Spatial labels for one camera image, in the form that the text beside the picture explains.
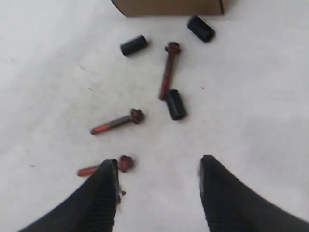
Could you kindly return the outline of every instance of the white surface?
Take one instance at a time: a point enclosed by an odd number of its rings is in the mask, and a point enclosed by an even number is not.
[[[139,165],[120,174],[115,231],[207,231],[203,154],[309,220],[307,0],[233,1],[225,17],[203,17],[217,32],[210,44],[188,17],[125,18],[108,0],[0,2],[1,231],[67,198],[84,182],[79,168],[121,154]],[[139,34],[151,46],[124,57],[119,44]],[[157,99],[170,40],[183,48],[172,83],[182,122]],[[142,125],[89,134],[131,107],[147,114]]]

